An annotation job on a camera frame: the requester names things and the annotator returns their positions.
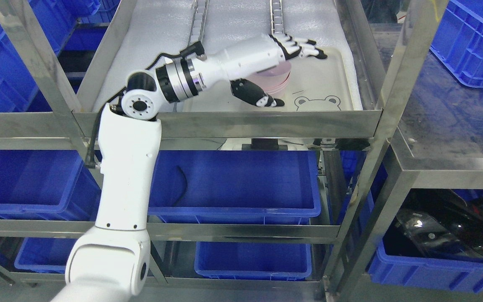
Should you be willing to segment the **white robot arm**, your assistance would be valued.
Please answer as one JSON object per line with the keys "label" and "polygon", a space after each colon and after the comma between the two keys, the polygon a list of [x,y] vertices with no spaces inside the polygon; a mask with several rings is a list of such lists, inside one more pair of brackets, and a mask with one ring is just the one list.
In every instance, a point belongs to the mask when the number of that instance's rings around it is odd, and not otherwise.
{"label": "white robot arm", "polygon": [[94,225],[69,254],[65,287],[54,302],[128,302],[138,296],[150,265],[146,229],[150,188],[162,125],[163,104],[197,96],[202,81],[187,57],[205,56],[200,41],[179,54],[161,53],[102,105],[93,128],[86,163],[95,164],[94,145],[102,153],[104,181]]}

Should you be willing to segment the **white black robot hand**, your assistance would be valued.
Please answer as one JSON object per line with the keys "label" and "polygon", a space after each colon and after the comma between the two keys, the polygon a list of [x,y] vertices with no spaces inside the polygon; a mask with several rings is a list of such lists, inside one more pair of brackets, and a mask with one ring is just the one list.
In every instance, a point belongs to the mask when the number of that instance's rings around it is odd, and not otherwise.
{"label": "white black robot hand", "polygon": [[205,59],[188,61],[187,65],[193,67],[186,76],[189,96],[195,97],[218,82],[228,81],[232,96],[245,103],[255,107],[283,107],[284,101],[270,96],[247,77],[298,57],[327,59],[316,41],[285,33],[261,34],[237,42],[217,53],[207,54]]}

